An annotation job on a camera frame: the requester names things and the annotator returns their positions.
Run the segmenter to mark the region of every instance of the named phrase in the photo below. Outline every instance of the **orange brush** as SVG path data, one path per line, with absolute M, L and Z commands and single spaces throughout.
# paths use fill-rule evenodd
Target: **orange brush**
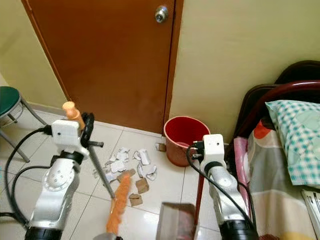
M 119 224 L 121 223 L 121 215 L 124 213 L 127 204 L 130 183 L 130 174 L 126 174 L 121 180 L 118 189 L 115 191 L 115 198 L 112 199 L 111 212 L 108 222 L 105 226 L 107 233 L 113 233 L 116 236 L 118 235 L 118 228 Z

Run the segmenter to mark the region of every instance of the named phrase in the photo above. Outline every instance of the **red bucket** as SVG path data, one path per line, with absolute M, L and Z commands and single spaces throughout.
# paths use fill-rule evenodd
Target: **red bucket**
M 187 148 L 194 141 L 201 141 L 204 135 L 210 134 L 209 128 L 201 121 L 188 117 L 176 116 L 164 125 L 166 137 L 166 155 L 170 162 L 179 167 L 187 167 Z

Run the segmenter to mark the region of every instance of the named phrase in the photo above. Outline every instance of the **green stool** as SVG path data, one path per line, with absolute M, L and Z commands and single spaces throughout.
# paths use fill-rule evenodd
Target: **green stool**
M 19 105 L 21 104 L 22 110 L 17 118 L 14 118 L 14 116 L 11 115 L 11 112 Z M 0 86 L 0 119 L 8 116 L 12 123 L 17 123 L 17 119 L 21 116 L 24 107 L 26 107 L 30 113 L 39 120 L 40 123 L 43 125 L 47 125 L 47 123 L 41 119 L 35 111 L 28 105 L 28 103 L 23 99 L 23 97 L 20 95 L 19 91 L 13 87 L 10 86 Z M 13 148 L 16 147 L 16 144 L 1 130 L 0 128 L 0 136 L 3 137 Z M 20 150 L 17 151 L 21 157 L 28 163 L 30 162 L 29 158 Z

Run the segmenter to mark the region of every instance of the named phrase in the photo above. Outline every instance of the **tiled floor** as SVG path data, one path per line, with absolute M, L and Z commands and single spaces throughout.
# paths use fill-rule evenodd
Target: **tiled floor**
M 37 111 L 37 113 L 51 124 L 62 116 Z M 17 124 L 4 128 L 4 131 L 16 142 L 33 129 L 41 127 L 32 115 L 25 111 Z M 156 151 L 155 143 L 163 142 L 163 138 L 156 133 L 140 131 L 132 128 L 96 122 L 91 136 L 94 141 L 104 142 L 103 148 L 97 148 L 99 160 L 104 164 L 120 147 L 131 149 L 127 168 L 136 168 L 138 162 L 132 159 L 135 150 L 147 149 L 152 164 L 157 166 L 157 178 L 148 180 L 150 189 L 142 194 L 143 204 L 128 206 L 122 216 L 119 235 L 125 240 L 152 240 L 156 238 L 159 213 L 162 202 L 196 203 L 198 175 L 190 167 L 177 167 L 169 162 L 164 152 Z M 6 161 L 12 151 L 3 139 L 0 138 L 0 167 L 4 170 Z M 33 165 L 48 165 L 51 157 L 57 154 L 57 148 L 50 137 L 38 134 L 22 146 L 22 150 L 30 157 L 30 163 L 25 163 L 16 154 L 9 169 L 9 181 L 23 167 Z M 64 240 L 91 240 L 105 231 L 105 224 L 110 210 L 110 196 L 101 181 L 93 176 L 94 166 L 90 160 L 81 165 L 80 185 L 73 196 L 72 210 L 63 232 Z M 33 169 L 25 172 L 16 186 L 17 202 L 22 211 L 30 217 L 33 207 L 42 189 L 42 176 L 45 170 Z M 133 183 L 139 179 L 138 174 L 133 177 Z M 4 178 L 0 179 L 0 210 L 10 212 Z M 118 181 L 111 183 L 115 190 Z M 130 193 L 137 193 L 135 184 L 131 185 Z M 209 196 L 208 183 L 205 183 L 201 210 L 197 228 L 198 240 L 221 239 L 219 227 L 215 217 L 213 202 Z M 24 239 L 24 229 L 10 218 L 0 219 L 0 239 Z

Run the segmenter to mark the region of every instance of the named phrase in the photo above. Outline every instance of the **blue checkered pillow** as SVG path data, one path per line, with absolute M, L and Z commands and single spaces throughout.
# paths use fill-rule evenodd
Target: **blue checkered pillow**
M 287 157 L 293 185 L 320 185 L 320 104 L 265 103 Z

